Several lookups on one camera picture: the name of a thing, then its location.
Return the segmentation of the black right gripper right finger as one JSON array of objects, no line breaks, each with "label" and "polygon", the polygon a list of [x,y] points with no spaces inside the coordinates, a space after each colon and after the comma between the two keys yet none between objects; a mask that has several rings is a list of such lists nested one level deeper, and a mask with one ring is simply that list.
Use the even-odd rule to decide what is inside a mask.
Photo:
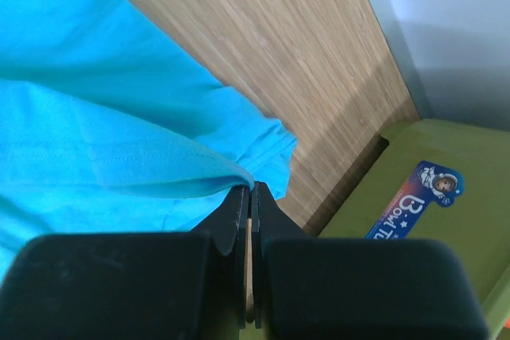
[{"label": "black right gripper right finger", "polygon": [[254,325],[268,339],[486,339],[456,255],[434,240],[319,239],[251,193]]}]

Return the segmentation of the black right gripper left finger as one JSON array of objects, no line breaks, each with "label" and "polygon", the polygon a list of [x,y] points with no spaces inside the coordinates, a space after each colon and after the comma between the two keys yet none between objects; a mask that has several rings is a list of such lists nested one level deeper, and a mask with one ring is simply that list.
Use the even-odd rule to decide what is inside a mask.
[{"label": "black right gripper left finger", "polygon": [[249,189],[188,232],[45,235],[1,286],[4,339],[236,339]]}]

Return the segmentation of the blue t shirt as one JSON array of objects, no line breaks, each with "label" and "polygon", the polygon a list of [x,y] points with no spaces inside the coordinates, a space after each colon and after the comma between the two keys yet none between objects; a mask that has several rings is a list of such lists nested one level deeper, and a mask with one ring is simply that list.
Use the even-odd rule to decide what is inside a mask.
[{"label": "blue t shirt", "polygon": [[128,0],[1,0],[1,269],[53,233],[192,229],[282,198],[295,136]]}]

